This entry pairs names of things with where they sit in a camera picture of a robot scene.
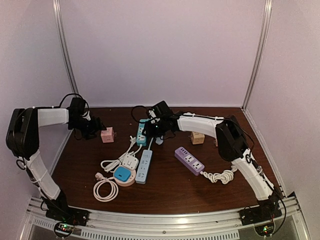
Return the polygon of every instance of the wooden table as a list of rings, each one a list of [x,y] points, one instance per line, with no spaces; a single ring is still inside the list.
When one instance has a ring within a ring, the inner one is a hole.
[[[240,108],[179,107],[174,111],[190,111],[199,115],[235,115],[242,128],[255,141],[253,154],[263,167],[268,178],[276,183],[272,168]],[[53,173],[53,179],[66,193],[68,204],[74,207],[128,214],[182,214],[204,213],[244,208],[256,205],[255,194],[239,171],[234,180],[223,185],[211,183],[202,175],[195,176],[174,157],[175,149],[183,146],[211,173],[222,173],[230,169],[230,162],[224,161],[213,144],[213,138],[206,136],[204,144],[192,145],[190,132],[177,132],[176,137],[167,139],[163,145],[153,144],[153,156],[146,184],[134,183],[130,187],[119,187],[119,194],[111,202],[99,202],[93,196],[97,182],[95,174],[105,173],[100,167],[102,160],[114,160],[130,145],[130,135],[136,136],[138,124],[130,115],[131,108],[94,108],[91,112],[100,117],[106,127],[112,126],[117,133],[114,143],[102,143],[100,136],[91,140],[68,140]],[[139,119],[146,118],[144,110],[136,110]],[[100,194],[108,195],[109,184],[101,188]]]

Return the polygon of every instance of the white power cord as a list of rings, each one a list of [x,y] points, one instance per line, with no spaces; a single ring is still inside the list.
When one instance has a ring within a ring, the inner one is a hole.
[[[206,171],[201,171],[200,174],[205,178],[209,179],[213,184],[221,180],[223,184],[227,184],[234,179],[234,172],[238,168],[231,165],[231,170],[224,170],[223,173],[207,173]]]
[[[142,148],[142,145],[140,144],[139,148],[137,151],[132,151],[132,152],[129,152],[132,147],[136,144],[137,142],[137,139],[135,137],[132,137],[130,136],[130,147],[128,148],[128,150],[122,154],[118,159],[116,160],[104,160],[100,163],[100,166],[103,168],[103,170],[107,173],[111,172],[113,173],[114,172],[114,169],[116,167],[118,167],[119,165],[121,165],[121,163],[123,162],[123,160],[125,159],[126,155],[130,155],[130,156],[133,156],[135,157],[136,153],[138,153],[141,148]]]
[[[105,202],[105,203],[110,202],[113,199],[115,199],[116,196],[118,195],[118,192],[119,192],[118,185],[114,181],[111,181],[115,178],[114,177],[106,178],[100,172],[96,173],[95,178],[98,181],[93,187],[93,195],[94,195],[95,199],[97,199],[100,202]],[[100,196],[99,188],[105,183],[109,183],[111,185],[111,192],[108,196]]]

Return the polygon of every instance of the metal frame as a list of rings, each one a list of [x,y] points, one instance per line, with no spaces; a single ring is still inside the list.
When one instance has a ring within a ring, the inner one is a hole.
[[[254,85],[257,79],[257,75],[259,72],[259,68],[261,65],[261,60],[263,56],[263,52],[265,49],[266,41],[267,41],[267,36],[269,32],[269,26],[270,26],[270,21],[271,21],[271,13],[272,13],[272,3],[273,0],[265,0],[265,6],[264,6],[264,14],[263,14],[263,19],[262,19],[262,26],[261,26],[261,33],[260,33],[260,39],[259,39],[259,44],[258,44],[258,49],[256,52],[255,56],[255,61],[253,65],[253,70],[251,73],[251,78],[249,82],[248,89],[245,94],[244,102],[242,105],[242,109],[246,110],[249,104],[250,97],[252,95],[252,91],[254,89]]]
[[[60,46],[62,50],[62,55],[63,55],[63,61],[65,65],[65,70],[69,78],[70,86],[72,89],[73,93],[78,94],[78,87],[76,84],[74,72],[72,70],[72,65],[70,61],[70,56],[68,52],[68,47],[67,47],[67,41],[66,41],[66,35],[65,35],[65,30],[64,30],[64,23],[62,20],[62,14],[61,14],[61,9],[60,9],[60,0],[53,0],[53,11],[54,11],[54,17],[56,21],[56,26],[58,30],[58,35],[59,35],[59,40],[60,40]]]
[[[32,225],[52,230],[55,221],[46,218],[40,209],[42,200],[33,197],[27,208],[23,232],[20,240],[29,239]],[[294,216],[296,229],[301,240],[309,240],[299,203],[295,197],[284,199],[287,216]],[[136,240],[184,240],[239,239],[240,229],[252,228],[253,224],[242,226],[239,210],[225,210],[191,214],[125,214],[107,211],[89,210],[87,226],[76,226],[75,237],[89,240],[101,239],[136,239]]]

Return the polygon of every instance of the white backdrop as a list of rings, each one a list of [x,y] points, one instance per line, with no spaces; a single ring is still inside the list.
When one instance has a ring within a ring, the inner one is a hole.
[[[39,194],[6,146],[15,108],[58,105],[71,91],[52,0],[0,1],[0,239],[18,239],[32,194]],[[67,126],[42,128],[40,151],[50,170]]]
[[[79,92],[93,106],[242,106],[264,0],[62,0]]]
[[[287,194],[295,191],[311,239],[320,235],[320,1],[273,1],[249,102]]]

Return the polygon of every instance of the light blue power strip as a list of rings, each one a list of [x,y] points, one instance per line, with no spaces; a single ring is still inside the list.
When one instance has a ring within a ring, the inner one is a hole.
[[[144,122],[149,121],[149,119],[140,119],[139,123],[139,127],[138,127],[138,131],[136,133],[136,144],[138,146],[142,145],[142,146],[147,146],[147,137],[145,135],[142,134],[144,128],[145,128],[145,124]]]
[[[143,150],[141,160],[135,176],[135,182],[137,184],[146,184],[151,157],[152,157],[151,150],[147,150],[147,149]]]

